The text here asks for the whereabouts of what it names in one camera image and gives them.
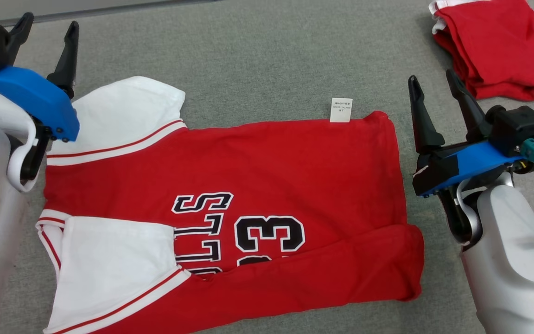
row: white care label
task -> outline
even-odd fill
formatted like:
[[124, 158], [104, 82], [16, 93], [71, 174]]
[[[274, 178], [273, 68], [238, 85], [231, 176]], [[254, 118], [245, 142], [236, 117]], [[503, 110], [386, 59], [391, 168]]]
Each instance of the white care label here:
[[334, 97], [331, 100], [331, 122], [349, 122], [353, 101], [352, 99], [339, 99]]

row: clothing tag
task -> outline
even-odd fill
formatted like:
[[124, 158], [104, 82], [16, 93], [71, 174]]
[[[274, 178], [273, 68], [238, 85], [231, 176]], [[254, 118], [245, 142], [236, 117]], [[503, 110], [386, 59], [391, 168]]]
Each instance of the clothing tag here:
[[349, 122], [352, 102], [352, 99], [334, 97], [331, 100], [331, 122]]

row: red fabric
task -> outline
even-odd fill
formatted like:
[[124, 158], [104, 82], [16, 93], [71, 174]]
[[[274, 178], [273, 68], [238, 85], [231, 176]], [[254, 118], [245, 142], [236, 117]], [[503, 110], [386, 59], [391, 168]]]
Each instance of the red fabric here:
[[[227, 206], [216, 198], [195, 212], [175, 211], [179, 196], [190, 196], [185, 206], [193, 207], [214, 193], [232, 197]], [[202, 243], [219, 240], [219, 258], [179, 264], [223, 272], [192, 275], [100, 333], [188, 333], [349, 302], [410, 300], [421, 292], [423, 238], [407, 224], [394, 126], [382, 112], [349, 123], [183, 128], [132, 154], [48, 166], [44, 194], [46, 209], [72, 216], [173, 226], [177, 260], [207, 254]], [[216, 214], [222, 214], [219, 232], [178, 234], [211, 226], [208, 217]], [[237, 232], [242, 218], [271, 216], [300, 222], [303, 242], [284, 249], [291, 234], [299, 237], [287, 225]], [[243, 250], [241, 240], [252, 238], [256, 250]], [[239, 266], [248, 256], [271, 260]]]
[[447, 27], [434, 38], [476, 99], [534, 101], [534, 11], [525, 0], [470, 2], [435, 15]]

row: robotic arm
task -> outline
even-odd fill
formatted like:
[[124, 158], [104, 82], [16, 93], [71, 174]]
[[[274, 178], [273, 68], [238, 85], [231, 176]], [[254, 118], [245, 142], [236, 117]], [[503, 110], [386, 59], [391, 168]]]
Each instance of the robotic arm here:
[[0, 298], [13, 267], [27, 207], [49, 140], [76, 139], [80, 129], [74, 96], [79, 27], [73, 22], [55, 72], [42, 78], [13, 66], [34, 16], [26, 13], [7, 32], [0, 26]]
[[445, 145], [408, 81], [413, 133], [420, 154], [413, 188], [437, 195], [487, 334], [534, 334], [534, 212], [513, 174], [534, 171], [534, 110], [494, 106], [487, 114], [452, 70], [446, 73], [467, 127], [466, 142]]

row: red jersey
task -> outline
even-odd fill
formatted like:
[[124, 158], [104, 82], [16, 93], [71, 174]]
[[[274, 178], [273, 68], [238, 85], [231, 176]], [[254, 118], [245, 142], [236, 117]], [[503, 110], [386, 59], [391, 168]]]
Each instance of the red jersey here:
[[[102, 126], [88, 122], [134, 110], [129, 101], [146, 107], [141, 91], [121, 93], [114, 109], [95, 100], [134, 85], [174, 103], [130, 130], [131, 142], [93, 142]], [[132, 78], [75, 103], [83, 129], [47, 157], [37, 224], [58, 279], [45, 333], [188, 333], [418, 296], [423, 239], [407, 224], [384, 113], [187, 129], [181, 98]], [[136, 125], [132, 111], [119, 114], [116, 127]]]

